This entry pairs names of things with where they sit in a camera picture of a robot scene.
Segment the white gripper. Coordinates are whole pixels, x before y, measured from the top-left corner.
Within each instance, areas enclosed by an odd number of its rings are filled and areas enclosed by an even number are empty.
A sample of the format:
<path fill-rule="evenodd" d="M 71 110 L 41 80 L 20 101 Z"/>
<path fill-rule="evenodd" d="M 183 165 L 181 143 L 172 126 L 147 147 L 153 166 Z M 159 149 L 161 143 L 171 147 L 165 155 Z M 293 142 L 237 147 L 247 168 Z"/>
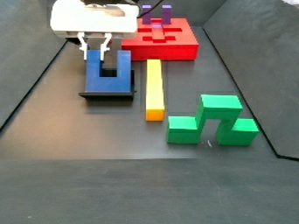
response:
<path fill-rule="evenodd" d="M 132 38 L 137 30 L 140 6 L 131 3 L 84 3 L 81 0 L 56 0 L 51 9 L 51 29 L 64 38 L 79 38 L 83 59 L 87 60 L 87 37 L 105 40 L 100 44 L 104 61 L 108 43 L 113 38 Z"/>

